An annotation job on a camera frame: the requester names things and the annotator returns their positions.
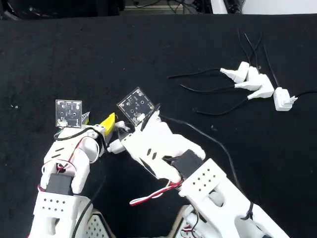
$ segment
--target small circuit board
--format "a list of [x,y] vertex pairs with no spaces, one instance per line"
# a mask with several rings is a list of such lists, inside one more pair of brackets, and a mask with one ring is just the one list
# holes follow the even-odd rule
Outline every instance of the small circuit board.
[[121,102],[117,104],[124,115],[138,126],[145,117],[154,109],[154,104],[148,97],[137,87],[128,94]]
[[81,128],[82,113],[82,101],[55,101],[55,121],[57,127]]

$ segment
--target black cable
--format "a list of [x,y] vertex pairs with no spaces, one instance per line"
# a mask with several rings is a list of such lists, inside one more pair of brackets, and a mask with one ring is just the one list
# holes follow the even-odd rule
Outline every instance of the black cable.
[[69,139],[75,138],[75,137],[77,137],[77,136],[79,136],[79,135],[82,135],[82,134],[85,133],[87,130],[93,130],[95,133],[98,134],[98,136],[99,136],[99,137],[101,138],[101,140],[102,140],[104,150],[106,151],[106,141],[105,141],[104,136],[103,136],[99,131],[97,131],[96,129],[94,129],[94,128],[92,128],[92,127],[86,127],[85,129],[83,129],[82,131],[80,131],[80,132],[78,132],[78,133],[76,133],[76,134],[70,135],[70,136],[68,136],[68,137],[63,137],[63,138],[59,138],[58,135],[59,135],[60,133],[56,133],[56,134],[54,135],[54,140],[58,140],[58,141],[69,140]]
[[249,65],[251,65],[251,60],[250,60],[250,57],[248,56],[247,52],[245,51],[244,47],[243,47],[243,44],[242,44],[242,41],[241,41],[241,37],[240,37],[240,30],[237,29],[237,33],[238,33],[238,39],[239,39],[239,43],[240,43],[240,47],[244,53],[244,55],[246,56],[246,58],[248,59],[248,62],[249,62]]
[[177,14],[177,10],[178,10],[179,6],[181,6],[181,5],[182,5],[182,4],[179,3],[179,4],[177,5],[177,7],[175,8],[175,14]]
[[249,56],[250,57],[250,60],[252,60],[252,57],[253,57],[253,54],[257,51],[261,41],[262,41],[262,37],[263,37],[263,33],[261,32],[260,33],[260,37],[258,39],[258,42],[256,43],[256,46],[254,47],[254,51],[251,52],[251,55]]
[[188,4],[182,4],[184,8],[186,8],[191,14],[194,14],[191,9],[187,6]]
[[244,217],[244,218],[241,218],[241,220],[247,220],[249,218],[251,218],[251,220],[253,220],[253,205],[254,203],[253,202],[250,202],[250,207],[249,207],[249,210],[247,211],[247,215]]
[[187,87],[184,84],[180,84],[179,86],[181,86],[189,91],[195,92],[195,93],[213,93],[213,92],[217,92],[217,91],[223,90],[223,89],[234,88],[234,85],[230,85],[230,86],[225,86],[225,87],[221,87],[221,88],[214,88],[214,89],[210,89],[210,90],[198,90],[198,89]]
[[160,1],[162,1],[162,0],[157,0],[157,1],[153,2],[153,3],[146,4],[146,5],[143,5],[143,6],[138,6],[138,5],[136,5],[136,2],[135,2],[134,0],[132,0],[133,5],[134,5],[136,8],[144,8],[144,7],[147,7],[147,6],[153,6],[153,5],[157,4],[157,3],[159,3]]
[[224,152],[226,153],[227,157],[228,157],[228,160],[229,160],[229,163],[230,163],[230,167],[231,167],[231,171],[232,171],[232,174],[233,174],[233,178],[234,178],[234,181],[235,181],[235,184],[237,186],[237,188],[244,194],[242,188],[241,188],[241,185],[239,183],[239,180],[238,180],[238,177],[236,175],[236,171],[234,169],[234,165],[233,165],[233,162],[232,162],[232,158],[231,158],[231,155],[229,153],[229,151],[227,150],[227,148],[220,142],[218,141],[217,139],[207,135],[206,133],[204,133],[203,131],[199,130],[198,128],[194,127],[193,125],[189,124],[188,122],[186,121],[183,121],[183,120],[178,120],[178,119],[174,119],[174,118],[168,118],[166,116],[163,116],[163,115],[160,115],[160,117],[166,119],[166,120],[170,120],[170,121],[173,121],[175,123],[179,123],[179,124],[183,124],[183,125],[187,125],[189,126],[190,128],[192,128],[193,130],[195,130],[196,132],[198,132],[199,134],[207,137],[209,140],[211,140],[212,142],[218,144],[223,150]]
[[194,208],[195,209],[195,213],[196,213],[196,216],[197,216],[197,220],[196,220],[196,223],[194,224],[194,226],[193,226],[193,228],[192,228],[192,236],[194,237],[194,238],[196,238],[196,236],[194,235],[194,228],[196,227],[196,225],[198,224],[198,221],[199,221],[199,212],[196,210],[196,208]]
[[77,223],[75,225],[75,228],[74,228],[74,231],[73,231],[73,235],[71,236],[71,238],[75,238],[81,220],[83,219],[83,217],[84,217],[86,211],[88,210],[88,208],[90,207],[90,205],[93,203],[93,201],[96,199],[96,197],[100,193],[100,191],[101,191],[101,189],[102,189],[102,187],[103,187],[103,185],[105,183],[105,180],[106,180],[106,177],[104,177],[104,180],[103,180],[102,184],[99,186],[99,188],[95,192],[94,196],[90,199],[90,201],[87,203],[86,207],[84,208],[83,212],[81,213],[81,215],[80,215],[80,217],[79,217],[79,219],[78,219],[78,221],[77,221]]
[[273,75],[273,78],[274,78],[274,80],[275,80],[275,82],[276,82],[276,85],[277,85],[278,87],[280,87],[280,86],[279,86],[279,83],[278,83],[278,81],[277,81],[277,78],[276,78],[276,76],[275,76],[275,73],[274,73],[274,71],[273,71],[273,69],[272,69],[271,63],[270,63],[270,61],[269,61],[269,59],[268,59],[268,55],[267,55],[267,51],[266,51],[266,46],[265,46],[265,45],[263,45],[263,49],[264,49],[264,55],[265,55],[265,58],[266,58],[266,61],[267,61],[269,70],[271,71],[271,74]]
[[256,56],[256,67],[257,67],[257,70],[259,71],[258,54],[257,54],[255,48],[253,47],[253,45],[251,44],[251,41],[249,40],[249,37],[247,36],[246,33],[244,33],[244,36],[245,36],[245,38],[247,39],[247,41],[248,41],[248,43],[249,43],[249,45],[250,45],[250,47],[251,47],[251,49],[252,49],[252,53],[254,53],[254,55]]
[[176,10],[173,9],[172,6],[170,5],[170,0],[166,0],[166,3],[167,3],[167,5],[169,6],[169,8],[170,8],[175,14],[177,14],[177,13],[176,13]]
[[299,93],[298,95],[296,95],[295,97],[300,97],[300,96],[303,96],[303,95],[306,95],[306,94],[311,94],[311,93],[317,93],[317,90],[311,90],[311,91],[306,91],[306,92],[302,92],[302,93]]
[[143,129],[145,128],[145,126],[148,124],[150,117],[160,108],[160,103],[156,104],[155,107],[153,108],[153,110],[151,111],[151,113],[144,118],[142,125],[141,125],[141,131],[143,131]]
[[228,109],[228,110],[226,110],[224,112],[221,112],[221,113],[207,113],[207,112],[202,112],[202,111],[199,111],[199,110],[196,110],[196,112],[199,113],[199,114],[208,115],[208,116],[222,116],[222,115],[228,114],[228,113],[232,112],[233,110],[239,108],[240,106],[245,104],[248,100],[249,100],[248,98],[245,98],[245,99],[243,99],[243,101],[241,101],[240,103],[238,103],[234,107],[232,107],[232,108],[230,108],[230,109]]
[[215,71],[215,70],[220,70],[220,68],[208,68],[208,69],[205,69],[205,70],[202,70],[202,71],[193,72],[193,73],[172,75],[172,76],[168,76],[167,78],[181,78],[181,77],[186,77],[186,76],[194,76],[194,75],[203,74],[203,73],[207,73],[207,72]]

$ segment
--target white connector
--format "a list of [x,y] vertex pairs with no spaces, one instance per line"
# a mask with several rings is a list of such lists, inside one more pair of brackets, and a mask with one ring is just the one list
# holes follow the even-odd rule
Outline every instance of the white connector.
[[273,94],[275,109],[277,111],[289,111],[297,100],[295,96],[290,97],[288,90],[281,87],[276,88]]
[[220,72],[227,75],[235,83],[242,83],[244,80],[246,80],[249,71],[249,66],[250,65],[247,62],[241,62],[238,70],[221,68]]
[[256,91],[262,86],[261,77],[257,68],[250,66],[247,81],[242,83],[236,83],[234,85],[235,88],[244,88],[250,91]]
[[269,98],[273,95],[274,88],[268,76],[260,73],[259,79],[262,82],[262,85],[257,91],[248,96],[249,100],[253,98]]

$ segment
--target yellow block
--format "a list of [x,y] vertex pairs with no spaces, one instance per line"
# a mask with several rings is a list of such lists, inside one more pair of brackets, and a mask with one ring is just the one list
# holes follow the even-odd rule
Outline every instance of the yellow block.
[[113,128],[114,128],[114,123],[115,123],[115,114],[111,113],[109,117],[107,117],[106,120],[100,123],[100,125],[105,127],[105,135],[109,135]]

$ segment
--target black cloth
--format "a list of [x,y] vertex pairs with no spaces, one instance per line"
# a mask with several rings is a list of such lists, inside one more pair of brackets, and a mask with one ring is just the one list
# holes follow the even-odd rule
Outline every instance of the black cloth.
[[[247,197],[259,204],[291,237],[316,236],[316,95],[305,95],[289,112],[273,99],[248,102],[222,117],[197,115],[193,108],[220,112],[249,91],[197,95],[195,88],[229,85],[213,77],[167,79],[209,67],[236,68],[245,59],[237,28],[252,42],[263,32],[272,67],[291,95],[316,89],[317,15],[186,15],[109,17],[0,22],[1,237],[26,237],[40,182],[43,158],[53,143],[55,99],[83,101],[91,123],[116,112],[116,103],[140,86],[161,113],[182,119],[228,148]],[[244,46],[251,53],[246,41]],[[262,46],[261,72],[271,73]],[[201,145],[232,180],[221,148],[183,125],[174,133]],[[185,199],[169,191],[130,207],[131,199],[163,187],[127,153],[106,155],[91,172],[84,195],[94,202],[118,237],[166,235]]]

